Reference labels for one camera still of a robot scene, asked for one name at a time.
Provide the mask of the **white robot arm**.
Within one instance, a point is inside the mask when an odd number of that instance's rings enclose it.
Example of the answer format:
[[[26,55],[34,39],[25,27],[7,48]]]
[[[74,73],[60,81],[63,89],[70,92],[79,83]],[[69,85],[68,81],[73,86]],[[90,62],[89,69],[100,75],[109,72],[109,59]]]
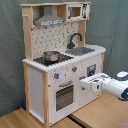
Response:
[[[83,88],[92,92],[108,92],[121,101],[128,101],[128,72],[121,71],[116,78],[97,73],[80,81]]]

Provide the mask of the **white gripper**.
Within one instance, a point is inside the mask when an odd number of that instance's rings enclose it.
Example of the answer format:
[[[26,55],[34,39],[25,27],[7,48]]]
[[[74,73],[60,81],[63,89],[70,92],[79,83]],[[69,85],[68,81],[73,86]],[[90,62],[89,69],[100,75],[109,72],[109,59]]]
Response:
[[[101,92],[102,83],[105,79],[108,78],[108,75],[105,73],[98,73],[89,77],[86,77],[80,81],[80,85],[92,92]]]

